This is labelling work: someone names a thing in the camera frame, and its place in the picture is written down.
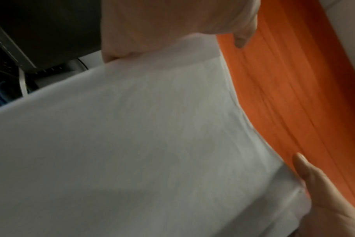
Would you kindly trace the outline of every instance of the hand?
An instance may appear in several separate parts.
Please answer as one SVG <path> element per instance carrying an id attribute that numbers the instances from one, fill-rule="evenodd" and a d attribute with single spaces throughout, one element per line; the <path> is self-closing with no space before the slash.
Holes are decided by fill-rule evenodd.
<path id="1" fill-rule="evenodd" d="M 105 62 L 169 45 L 192 33 L 234 33 L 243 47 L 257 29 L 260 0 L 102 0 Z"/>
<path id="2" fill-rule="evenodd" d="M 329 178 L 301 154 L 293 157 L 298 175 L 305 181 L 312 209 L 301 221 L 296 237 L 355 237 L 355 208 Z"/>

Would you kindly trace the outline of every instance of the white wall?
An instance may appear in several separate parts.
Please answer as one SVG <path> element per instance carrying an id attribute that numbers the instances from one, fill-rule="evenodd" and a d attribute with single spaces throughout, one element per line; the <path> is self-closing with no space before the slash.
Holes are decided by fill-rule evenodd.
<path id="1" fill-rule="evenodd" d="M 355 68 L 355 0 L 320 0 Z"/>

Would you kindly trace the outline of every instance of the finger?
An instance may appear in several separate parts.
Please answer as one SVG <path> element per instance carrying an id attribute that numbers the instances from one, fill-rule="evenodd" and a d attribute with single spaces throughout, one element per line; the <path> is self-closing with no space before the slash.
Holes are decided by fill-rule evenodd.
<path id="1" fill-rule="evenodd" d="M 293 156 L 293 165 L 297 174 L 305 181 L 313 205 L 346 215 L 355 215 L 355 208 L 342 196 L 322 170 L 312 165 L 299 153 Z"/>
<path id="2" fill-rule="evenodd" d="M 243 29 L 235 31 L 233 37 L 235 40 L 235 46 L 237 48 L 243 48 L 253 37 L 257 31 L 258 19 L 255 16 L 250 23 Z"/>

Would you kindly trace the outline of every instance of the orange surface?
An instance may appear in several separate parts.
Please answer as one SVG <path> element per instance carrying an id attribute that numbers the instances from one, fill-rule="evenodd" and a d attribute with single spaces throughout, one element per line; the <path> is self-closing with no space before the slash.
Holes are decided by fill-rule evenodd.
<path id="1" fill-rule="evenodd" d="M 318 0 L 262 0 L 239 50 L 218 36 L 250 121 L 291 166 L 302 152 L 355 206 L 355 72 Z"/>

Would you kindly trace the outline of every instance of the person's left hand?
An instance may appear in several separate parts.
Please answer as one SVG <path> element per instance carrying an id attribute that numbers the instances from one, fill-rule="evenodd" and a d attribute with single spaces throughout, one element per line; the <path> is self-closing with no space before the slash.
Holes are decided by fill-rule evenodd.
<path id="1" fill-rule="evenodd" d="M 257 29 L 260 0 L 102 0 L 105 62 L 162 48 L 192 33 L 234 33 L 245 46 Z"/>

